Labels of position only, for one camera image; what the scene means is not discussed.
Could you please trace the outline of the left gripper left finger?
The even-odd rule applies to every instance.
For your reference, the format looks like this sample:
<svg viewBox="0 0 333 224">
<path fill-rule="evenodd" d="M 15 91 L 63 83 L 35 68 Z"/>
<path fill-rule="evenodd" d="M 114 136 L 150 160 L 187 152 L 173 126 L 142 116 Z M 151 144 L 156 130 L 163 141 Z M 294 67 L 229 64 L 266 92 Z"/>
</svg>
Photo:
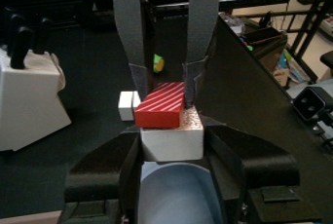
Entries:
<svg viewBox="0 0 333 224">
<path fill-rule="evenodd" d="M 130 176 L 140 169 L 140 135 L 124 131 L 88 153 L 71 169 L 66 202 L 120 199 Z"/>
</svg>

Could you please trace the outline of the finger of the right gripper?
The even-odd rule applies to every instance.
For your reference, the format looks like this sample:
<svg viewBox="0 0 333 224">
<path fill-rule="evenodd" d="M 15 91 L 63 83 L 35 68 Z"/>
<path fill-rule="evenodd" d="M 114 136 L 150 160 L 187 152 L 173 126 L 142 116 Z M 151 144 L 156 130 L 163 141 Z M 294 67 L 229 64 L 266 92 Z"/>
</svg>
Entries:
<svg viewBox="0 0 333 224">
<path fill-rule="evenodd" d="M 114 0 L 115 23 L 139 98 L 148 95 L 152 82 L 154 23 L 146 0 Z"/>
<path fill-rule="evenodd" d="M 183 63 L 185 105 L 195 102 L 203 80 L 214 27 L 218 18 L 218 0 L 189 0 L 187 54 Z"/>
</svg>

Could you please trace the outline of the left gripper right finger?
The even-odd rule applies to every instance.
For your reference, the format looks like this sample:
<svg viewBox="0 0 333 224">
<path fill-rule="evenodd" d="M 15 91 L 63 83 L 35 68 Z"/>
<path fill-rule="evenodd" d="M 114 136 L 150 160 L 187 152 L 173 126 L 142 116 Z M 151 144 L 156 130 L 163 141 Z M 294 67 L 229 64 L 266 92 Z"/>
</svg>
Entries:
<svg viewBox="0 0 333 224">
<path fill-rule="evenodd" d="M 250 190 L 263 189 L 269 204 L 298 202 L 300 170 L 294 157 L 281 147 L 207 116 L 205 157 L 213 173 L 221 205 L 239 209 Z"/>
</svg>

